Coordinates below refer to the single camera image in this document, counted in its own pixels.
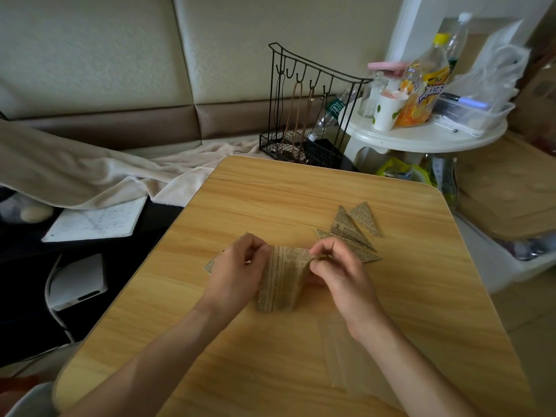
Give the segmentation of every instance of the paper cup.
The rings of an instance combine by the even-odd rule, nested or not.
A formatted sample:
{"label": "paper cup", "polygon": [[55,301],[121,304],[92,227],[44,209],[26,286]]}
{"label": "paper cup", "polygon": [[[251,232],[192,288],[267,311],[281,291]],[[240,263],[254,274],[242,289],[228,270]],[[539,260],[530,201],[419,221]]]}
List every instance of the paper cup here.
{"label": "paper cup", "polygon": [[397,92],[394,94],[381,93],[376,103],[375,114],[372,119],[374,128],[383,132],[392,130],[408,98],[409,96],[405,92]]}

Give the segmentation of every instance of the wood grain tabletop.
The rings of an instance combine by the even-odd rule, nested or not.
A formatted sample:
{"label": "wood grain tabletop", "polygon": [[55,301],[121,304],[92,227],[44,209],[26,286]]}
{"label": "wood grain tabletop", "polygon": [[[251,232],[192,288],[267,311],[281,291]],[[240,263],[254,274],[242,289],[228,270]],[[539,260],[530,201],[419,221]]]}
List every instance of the wood grain tabletop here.
{"label": "wood grain tabletop", "polygon": [[[488,416],[536,415],[531,390],[441,194],[374,175],[229,157],[177,218],[61,372],[64,410],[178,322],[200,298],[205,263],[246,231],[310,247],[338,205],[366,201],[383,258],[366,265],[386,311]],[[326,287],[303,288],[294,312],[252,301],[201,354],[160,415],[398,416],[330,386],[317,320]]]}

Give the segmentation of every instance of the white blanket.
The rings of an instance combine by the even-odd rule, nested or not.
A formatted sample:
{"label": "white blanket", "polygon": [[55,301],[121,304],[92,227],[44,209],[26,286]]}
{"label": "white blanket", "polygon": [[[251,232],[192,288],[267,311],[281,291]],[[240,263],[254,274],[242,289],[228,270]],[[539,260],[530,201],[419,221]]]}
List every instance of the white blanket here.
{"label": "white blanket", "polygon": [[146,195],[185,206],[234,154],[267,157],[258,142],[240,142],[146,160],[0,120],[0,184],[64,208],[99,209]]}

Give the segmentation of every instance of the forearm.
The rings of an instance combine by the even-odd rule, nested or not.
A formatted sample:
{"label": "forearm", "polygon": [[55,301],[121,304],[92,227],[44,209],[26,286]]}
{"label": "forearm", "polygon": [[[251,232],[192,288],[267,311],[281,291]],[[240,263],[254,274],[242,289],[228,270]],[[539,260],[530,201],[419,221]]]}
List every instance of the forearm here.
{"label": "forearm", "polygon": [[221,330],[222,325],[209,313],[192,309],[62,417],[156,415]]}
{"label": "forearm", "polygon": [[362,344],[411,417],[476,417],[471,402],[409,341],[389,317],[368,324]]}

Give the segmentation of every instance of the notebook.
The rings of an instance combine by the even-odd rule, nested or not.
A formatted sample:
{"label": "notebook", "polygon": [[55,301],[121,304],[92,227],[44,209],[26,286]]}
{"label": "notebook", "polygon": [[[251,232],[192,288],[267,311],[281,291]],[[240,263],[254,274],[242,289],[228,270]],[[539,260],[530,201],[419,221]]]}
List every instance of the notebook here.
{"label": "notebook", "polygon": [[131,202],[90,211],[64,209],[42,241],[48,243],[128,237],[133,234],[146,200],[146,197],[141,197]]}

